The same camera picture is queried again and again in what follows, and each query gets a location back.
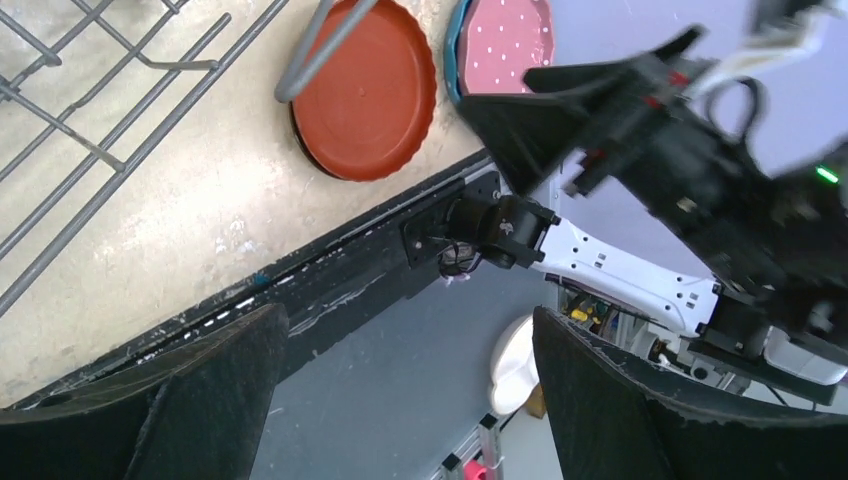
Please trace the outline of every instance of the pink lid with white dots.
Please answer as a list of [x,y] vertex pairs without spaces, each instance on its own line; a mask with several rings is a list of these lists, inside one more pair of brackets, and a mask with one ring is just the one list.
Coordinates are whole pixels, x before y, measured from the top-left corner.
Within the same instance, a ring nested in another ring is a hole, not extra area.
[[459,35],[463,94],[526,93],[528,68],[550,65],[554,54],[547,0],[473,0]]

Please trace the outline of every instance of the gray metal rod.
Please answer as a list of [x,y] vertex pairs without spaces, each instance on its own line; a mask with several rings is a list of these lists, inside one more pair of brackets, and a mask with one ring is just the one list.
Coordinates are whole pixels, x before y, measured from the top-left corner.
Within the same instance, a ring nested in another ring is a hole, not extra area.
[[173,2],[171,2],[171,0],[161,0],[161,1],[162,1],[162,3],[165,4],[166,7],[168,7],[168,10],[170,10],[171,13],[173,13],[174,15],[177,15],[178,13],[180,13],[180,7],[174,5]]
[[503,479],[500,433],[498,419],[493,415],[486,415],[477,425],[477,434],[480,436],[483,453],[483,466],[486,467],[486,480]]
[[[181,0],[180,2],[178,2],[178,6],[185,5],[186,3],[188,3],[188,0]],[[146,34],[144,34],[141,40],[139,40],[138,45],[132,47],[129,52],[124,55],[124,57],[121,58],[121,60],[117,64],[115,64],[115,66],[112,67],[112,69],[110,69],[109,72],[107,72],[106,75],[103,76],[103,78],[100,79],[100,81],[98,81],[93,87],[91,87],[91,89],[89,89],[88,92],[85,93],[85,95],[80,97],[79,100],[72,103],[68,108],[62,111],[62,113],[60,113],[59,116],[56,117],[56,119],[60,122],[64,122],[74,112],[84,107],[89,101],[91,101],[92,98],[94,98],[98,93],[100,93],[100,91],[103,90],[103,88],[105,88],[106,85],[108,85],[109,82],[111,82],[118,75],[118,73],[132,61],[133,58],[135,58],[136,54],[140,52],[142,48],[144,48],[148,43],[150,43],[150,40],[152,40],[153,37],[155,37],[156,34],[159,33],[160,30],[162,30],[162,27],[164,27],[165,24],[168,23],[168,20],[170,20],[172,17],[173,14],[163,15],[156,22],[156,24],[154,24],[153,27]],[[52,124],[49,124],[37,137],[35,137],[35,139],[33,139],[33,141],[29,143],[29,145],[27,145],[23,150],[21,150],[17,155],[15,155],[15,158],[13,158],[11,162],[9,162],[8,164],[6,164],[5,167],[0,169],[0,182],[2,182],[6,179],[6,177],[11,175],[11,173],[14,172],[15,169],[18,168],[18,166],[20,166],[20,164],[23,163],[23,161],[26,160],[26,158],[29,157],[32,152],[35,151],[36,148],[38,148],[42,143],[44,143],[44,141],[47,140],[47,137],[49,137],[54,131],[56,131],[56,127],[54,127]],[[0,243],[0,260],[2,260],[5,256],[5,253],[3,253],[4,245],[5,243]]]
[[306,31],[295,48],[292,61],[289,62],[286,71],[283,73],[280,81],[277,82],[277,87],[274,89],[274,98],[278,102],[287,103],[300,95],[300,92],[312,81],[318,70],[327,63],[333,52],[347,39],[348,35],[353,32],[353,29],[359,25],[359,22],[377,4],[377,1],[357,0],[356,5],[354,5],[344,21],[330,35],[327,41],[315,51],[315,54],[304,66],[306,57],[309,55],[309,51],[312,50],[315,39],[318,37],[318,32],[324,25],[324,20],[326,20],[330,9],[333,7],[334,0],[321,0],[318,8],[309,20],[309,24],[306,26]]
[[[52,47],[50,47],[50,51],[55,52],[56,55],[58,55],[59,52],[62,51],[62,49],[64,49],[68,46],[69,43],[71,43],[71,40],[75,39],[77,35],[79,35],[83,30],[85,30],[85,27],[89,26],[91,22],[93,22],[95,18],[99,17],[100,14],[103,13],[104,10],[106,10],[106,7],[108,7],[114,1],[115,0],[102,0],[99,4],[97,4],[96,7],[94,7],[94,10],[92,10],[91,13],[86,15],[76,25],[74,25],[70,30],[68,30],[67,33],[62,35],[62,38],[60,38],[56,43],[53,44]],[[24,80],[29,78],[29,76],[33,73],[40,70],[41,67],[43,67],[44,65],[44,56],[38,57],[21,73],[15,75],[15,78],[13,78],[11,82],[9,82],[9,88],[11,88],[12,90],[17,90],[18,87],[21,86],[21,83],[24,82]],[[6,100],[7,98],[8,97],[6,97],[5,95],[0,95],[0,102]]]
[[0,85],[10,85],[9,79],[0,74]]
[[[160,22],[165,22],[173,16],[171,12],[166,12],[162,16]],[[183,55],[184,59],[191,60],[200,54],[200,52],[211,42],[218,33],[230,22],[229,14],[223,15],[200,39]],[[102,142],[103,148],[109,148],[118,141],[119,138],[135,123],[135,121],[150,107],[153,102],[165,91],[168,86],[176,80],[180,71],[174,70],[166,73],[159,79],[158,82],[142,97],[133,108],[127,112],[124,118],[115,125],[114,128],[106,135]],[[74,168],[73,171],[55,188],[52,192],[30,213],[20,225],[18,225],[12,233],[9,234],[2,242],[0,242],[0,260],[3,259],[18,242],[21,241],[35,227],[38,222],[44,218],[47,213],[58,204],[62,198],[83,178],[83,176],[97,164],[97,157],[88,155]]]
[[271,23],[271,20],[280,13],[280,10],[288,4],[288,0],[275,0],[245,31],[235,44],[221,57],[220,66],[214,71],[208,72],[191,89],[189,94],[169,113],[164,120],[153,130],[153,132],[139,145],[130,155],[125,163],[123,172],[115,173],[106,183],[100,187],[97,193],[89,200],[54,238],[50,244],[30,263],[26,270],[9,286],[8,290],[0,295],[0,316],[3,316],[9,308],[23,295],[32,283],[44,272],[50,263],[56,259],[62,249],[73,240],[79,231],[91,220],[109,198],[120,188],[120,186],[141,165],[145,158],[156,148],[162,139],[174,126],[185,116],[186,113],[200,100],[221,75],[235,62],[239,55],[250,45],[253,40]]
[[[85,13],[89,13],[91,11],[91,7],[83,0],[71,0],[71,2],[73,2],[73,4],[77,6],[77,8],[79,8]],[[177,2],[177,4],[174,5],[174,9],[170,9],[171,13],[176,15],[186,3],[188,2]],[[118,32],[118,30],[113,27],[109,22],[107,22],[103,17],[95,18],[94,22],[100,28],[102,28],[103,31],[105,31],[112,38],[114,38],[115,41],[121,44],[122,47],[126,48],[127,50],[133,50],[133,44],[129,40],[127,40],[126,37],[121,35],[121,33]],[[218,68],[217,60],[194,60],[191,62],[156,62],[151,60],[147,57],[147,55],[141,52],[137,53],[136,58],[138,58],[138,60],[145,66],[155,70],[212,70],[214,68]]]
[[21,37],[25,42],[32,45],[33,48],[38,50],[38,53],[44,56],[44,63],[51,67],[56,67],[62,64],[62,59],[59,58],[59,55],[56,55],[56,52],[50,50],[50,48],[41,43],[41,40],[38,39],[35,35],[30,33],[29,30],[23,27],[20,23],[16,22],[11,15],[0,10],[0,22],[5,23],[7,27],[12,29],[12,32]]
[[34,104],[28,98],[24,97],[20,93],[15,92],[14,90],[10,89],[5,85],[0,85],[0,92],[6,94],[6,96],[10,97],[12,100],[23,105],[24,108],[34,113],[38,118],[52,125],[55,129],[71,137],[75,142],[88,149],[89,152],[97,155],[100,160],[103,160],[104,163],[112,167],[112,169],[116,172],[121,172],[124,170],[124,164],[120,160],[115,158],[111,153],[91,143],[87,138],[77,133],[76,130],[60,122],[53,115],[50,115],[49,113],[45,112],[41,107]]
[[730,386],[730,384],[733,382],[733,380],[735,378],[736,378],[735,373],[733,373],[733,372],[725,373],[721,377],[721,380],[719,380],[718,385],[716,385],[716,388],[718,388],[719,390],[727,390],[727,387]]

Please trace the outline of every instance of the beige countertop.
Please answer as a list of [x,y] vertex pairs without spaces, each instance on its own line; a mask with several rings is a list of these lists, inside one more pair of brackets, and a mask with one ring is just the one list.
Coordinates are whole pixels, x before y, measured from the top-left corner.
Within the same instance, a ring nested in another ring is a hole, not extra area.
[[[222,14],[232,21],[198,57],[218,58],[269,0],[193,0],[144,49],[176,60]],[[401,0],[430,41],[439,80],[435,120],[412,160],[387,179],[357,184],[329,178],[306,161],[287,107],[273,98],[296,39],[317,1],[290,0],[18,302],[0,318],[0,407],[86,365],[158,323],[479,149],[441,87],[442,37],[453,0]],[[82,13],[61,0],[0,0],[0,8],[50,44]],[[104,18],[131,41],[158,20],[158,0],[116,0]],[[0,27],[0,74],[35,57]],[[91,25],[21,93],[58,115],[121,56]],[[164,74],[132,62],[67,123],[99,142]],[[184,72],[109,152],[127,158],[201,78]],[[17,104],[0,104],[0,167],[45,123]],[[0,183],[5,238],[86,155],[54,133]],[[96,165],[23,241],[0,260],[5,290],[112,170]]]

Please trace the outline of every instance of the white robot arm segment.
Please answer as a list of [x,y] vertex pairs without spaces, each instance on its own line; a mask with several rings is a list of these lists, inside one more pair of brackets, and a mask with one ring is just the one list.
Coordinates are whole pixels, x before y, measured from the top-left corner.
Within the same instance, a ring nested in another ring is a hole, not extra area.
[[632,307],[684,337],[698,336],[698,325],[709,323],[718,301],[713,279],[660,267],[592,238],[565,219],[550,227],[540,249],[545,259],[532,268]]

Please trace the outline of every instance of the black bracket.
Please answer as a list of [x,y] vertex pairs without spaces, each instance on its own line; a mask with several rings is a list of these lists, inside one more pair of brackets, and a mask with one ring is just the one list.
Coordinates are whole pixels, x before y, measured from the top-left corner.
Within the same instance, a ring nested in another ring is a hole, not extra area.
[[494,204],[500,193],[500,174],[491,171],[468,183],[456,180],[419,202],[421,212],[401,226],[409,266],[416,268],[435,260],[453,242],[447,237],[446,218],[456,200],[470,198]]

